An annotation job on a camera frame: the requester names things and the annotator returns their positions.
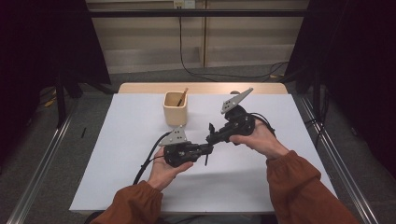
person's left hand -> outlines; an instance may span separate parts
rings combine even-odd
[[[174,168],[166,163],[165,159],[161,156],[163,156],[163,147],[161,147],[154,155],[154,158],[160,158],[153,161],[151,174],[148,179],[148,184],[159,191],[165,189],[179,173],[184,172],[193,166],[193,162],[188,161],[177,168]]]

hand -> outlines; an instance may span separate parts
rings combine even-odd
[[[174,168],[166,163],[162,156],[163,147],[161,147],[154,155],[154,158],[160,158],[153,161],[151,174],[148,179],[148,184],[159,191],[165,189],[179,173],[184,172],[193,166],[193,162],[189,161],[181,164],[177,168]]]
[[[256,119],[256,128],[249,136],[233,135],[230,141],[239,144],[245,144],[251,149],[255,149],[268,160],[275,160],[288,154],[289,150],[285,148],[268,130],[268,128]]]

metal bracket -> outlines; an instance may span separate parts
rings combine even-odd
[[[228,111],[232,110],[234,107],[236,107],[245,97],[247,97],[251,92],[253,91],[253,88],[249,88],[247,91],[244,91],[235,97],[231,98],[228,101],[225,101],[223,103],[223,107],[221,109],[221,114],[225,114]]]
[[[187,136],[184,133],[184,127],[185,126],[180,125],[175,128],[160,142],[159,146],[164,147],[187,142]]]

white tabletop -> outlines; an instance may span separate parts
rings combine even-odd
[[[132,185],[153,144],[173,127],[163,116],[164,94],[115,94],[91,159],[70,210],[80,213],[106,210],[117,190]],[[186,135],[205,143],[211,122],[216,130],[226,123],[220,114],[229,94],[189,94]],[[308,159],[322,173],[321,181],[335,195],[288,94],[251,94],[240,104],[247,112],[263,114],[285,147]],[[142,175],[148,179],[151,165]],[[269,197],[264,156],[243,145],[215,145],[205,166],[202,157],[163,191],[163,213],[259,214],[274,212]]]

sleeve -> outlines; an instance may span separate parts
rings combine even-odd
[[[162,198],[162,193],[141,181],[117,191],[113,203],[91,224],[155,223],[161,212]]]
[[[295,151],[267,161],[267,179],[281,224],[359,223],[320,182],[320,172]]]

